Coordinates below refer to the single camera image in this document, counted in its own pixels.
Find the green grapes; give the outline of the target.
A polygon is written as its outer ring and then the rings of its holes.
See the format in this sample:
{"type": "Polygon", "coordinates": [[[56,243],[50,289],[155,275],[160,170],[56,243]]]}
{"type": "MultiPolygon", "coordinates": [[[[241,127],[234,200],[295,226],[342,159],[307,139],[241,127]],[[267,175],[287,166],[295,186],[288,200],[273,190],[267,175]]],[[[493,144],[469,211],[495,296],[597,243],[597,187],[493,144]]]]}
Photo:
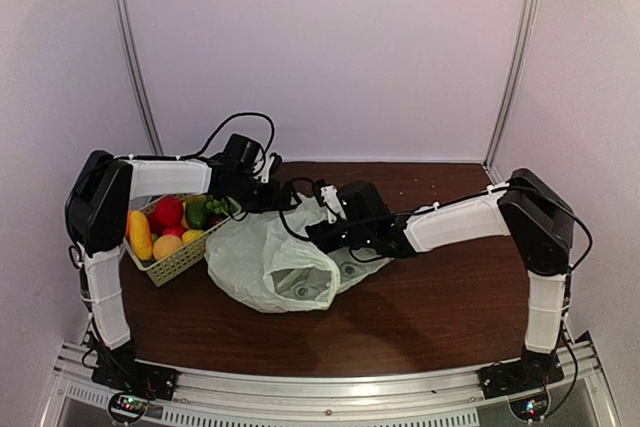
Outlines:
{"type": "Polygon", "coordinates": [[[230,199],[216,199],[212,196],[206,198],[205,210],[208,215],[215,214],[225,217],[233,216],[236,212],[236,208],[230,199]]]}

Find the green orange papaya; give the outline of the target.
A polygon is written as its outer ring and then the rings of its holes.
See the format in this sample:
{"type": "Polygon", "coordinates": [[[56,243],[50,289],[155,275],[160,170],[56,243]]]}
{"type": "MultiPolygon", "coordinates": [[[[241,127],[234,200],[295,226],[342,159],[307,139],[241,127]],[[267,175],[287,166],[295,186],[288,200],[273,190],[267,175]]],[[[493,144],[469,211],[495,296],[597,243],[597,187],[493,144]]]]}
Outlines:
{"type": "Polygon", "coordinates": [[[184,206],[184,220],[190,229],[204,230],[207,224],[207,199],[205,196],[192,196],[184,206]]]}

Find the pale green plastic bag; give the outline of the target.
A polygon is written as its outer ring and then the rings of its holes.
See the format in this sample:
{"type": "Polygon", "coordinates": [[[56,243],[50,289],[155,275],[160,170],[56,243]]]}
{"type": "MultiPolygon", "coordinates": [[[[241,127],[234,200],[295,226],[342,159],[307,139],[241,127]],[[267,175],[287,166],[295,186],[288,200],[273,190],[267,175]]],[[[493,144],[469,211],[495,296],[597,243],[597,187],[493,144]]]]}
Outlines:
{"type": "Polygon", "coordinates": [[[268,212],[231,220],[206,241],[208,275],[229,297],[261,313],[327,310],[336,295],[391,260],[367,248],[326,254],[295,237],[326,219],[317,200],[302,196],[283,216],[268,212]]]}

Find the peach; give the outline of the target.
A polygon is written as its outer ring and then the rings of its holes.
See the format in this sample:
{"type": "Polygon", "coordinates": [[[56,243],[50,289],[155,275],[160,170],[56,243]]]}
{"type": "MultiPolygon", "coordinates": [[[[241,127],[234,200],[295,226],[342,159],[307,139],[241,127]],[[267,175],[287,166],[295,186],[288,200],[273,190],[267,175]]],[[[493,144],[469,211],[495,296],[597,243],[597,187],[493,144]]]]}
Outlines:
{"type": "Polygon", "coordinates": [[[182,246],[183,242],[180,237],[177,237],[175,235],[163,235],[153,243],[153,258],[156,261],[161,261],[162,259],[172,255],[182,246]]]}

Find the orange yellow mango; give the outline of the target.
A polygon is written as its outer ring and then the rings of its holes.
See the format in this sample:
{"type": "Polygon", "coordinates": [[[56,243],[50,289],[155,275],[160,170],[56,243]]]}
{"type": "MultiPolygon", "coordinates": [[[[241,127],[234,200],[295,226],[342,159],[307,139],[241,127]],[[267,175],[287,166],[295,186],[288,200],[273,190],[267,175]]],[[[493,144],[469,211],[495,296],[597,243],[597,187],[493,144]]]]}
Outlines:
{"type": "Polygon", "coordinates": [[[129,243],[135,256],[141,261],[149,261],[153,253],[153,241],[148,219],[141,211],[129,215],[129,243]]]}

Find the orange fruit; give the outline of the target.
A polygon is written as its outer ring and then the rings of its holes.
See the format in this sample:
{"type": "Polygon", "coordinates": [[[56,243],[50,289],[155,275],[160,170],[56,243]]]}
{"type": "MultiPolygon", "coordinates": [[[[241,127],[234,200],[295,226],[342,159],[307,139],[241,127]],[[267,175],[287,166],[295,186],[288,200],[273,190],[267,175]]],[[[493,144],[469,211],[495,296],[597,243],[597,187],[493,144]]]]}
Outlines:
{"type": "Polygon", "coordinates": [[[133,210],[129,210],[127,212],[126,227],[125,227],[125,238],[127,239],[130,237],[132,214],[133,214],[133,210]]]}

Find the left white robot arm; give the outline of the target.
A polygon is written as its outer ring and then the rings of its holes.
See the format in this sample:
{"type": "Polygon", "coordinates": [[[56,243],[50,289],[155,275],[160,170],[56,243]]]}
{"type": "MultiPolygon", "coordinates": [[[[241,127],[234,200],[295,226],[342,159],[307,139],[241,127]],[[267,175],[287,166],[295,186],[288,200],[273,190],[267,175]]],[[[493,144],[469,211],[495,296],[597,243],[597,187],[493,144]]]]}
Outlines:
{"type": "Polygon", "coordinates": [[[96,336],[109,350],[131,339],[119,278],[128,209],[139,198],[207,194],[247,213],[285,210],[290,200],[274,175],[282,163],[248,137],[234,134],[211,156],[114,156],[91,152],[65,205],[96,336]]]}

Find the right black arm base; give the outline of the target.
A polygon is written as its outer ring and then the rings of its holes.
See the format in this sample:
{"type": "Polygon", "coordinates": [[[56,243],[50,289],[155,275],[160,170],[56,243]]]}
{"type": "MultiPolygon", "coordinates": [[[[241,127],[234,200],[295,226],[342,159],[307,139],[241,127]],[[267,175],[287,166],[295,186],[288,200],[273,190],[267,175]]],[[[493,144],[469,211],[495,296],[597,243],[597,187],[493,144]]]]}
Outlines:
{"type": "Polygon", "coordinates": [[[493,399],[543,389],[565,375],[555,351],[543,354],[523,348],[518,359],[483,367],[478,377],[484,398],[493,399]]]}

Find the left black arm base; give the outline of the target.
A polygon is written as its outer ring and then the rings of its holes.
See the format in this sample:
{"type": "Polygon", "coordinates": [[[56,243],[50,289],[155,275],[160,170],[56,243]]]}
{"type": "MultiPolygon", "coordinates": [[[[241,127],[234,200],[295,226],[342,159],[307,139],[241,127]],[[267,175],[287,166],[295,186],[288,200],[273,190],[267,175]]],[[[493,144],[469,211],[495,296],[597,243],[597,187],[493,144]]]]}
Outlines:
{"type": "Polygon", "coordinates": [[[173,399],[178,372],[173,368],[138,361],[133,340],[115,349],[95,341],[93,349],[97,354],[91,376],[94,383],[147,400],[173,399]]]}

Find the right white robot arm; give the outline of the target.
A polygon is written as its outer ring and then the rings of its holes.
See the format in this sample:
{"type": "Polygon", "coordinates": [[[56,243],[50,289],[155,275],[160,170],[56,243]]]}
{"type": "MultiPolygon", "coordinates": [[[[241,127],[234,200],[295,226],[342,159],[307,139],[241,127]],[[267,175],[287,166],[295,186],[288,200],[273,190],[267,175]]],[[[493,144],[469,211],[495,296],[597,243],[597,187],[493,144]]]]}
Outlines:
{"type": "Polygon", "coordinates": [[[569,305],[572,209],[528,169],[459,200],[393,213],[374,184],[356,181],[320,189],[328,217],[305,227],[321,251],[368,249],[406,259],[478,239],[510,238],[529,280],[523,353],[513,366],[519,387],[535,387],[551,371],[561,323],[569,305]]]}

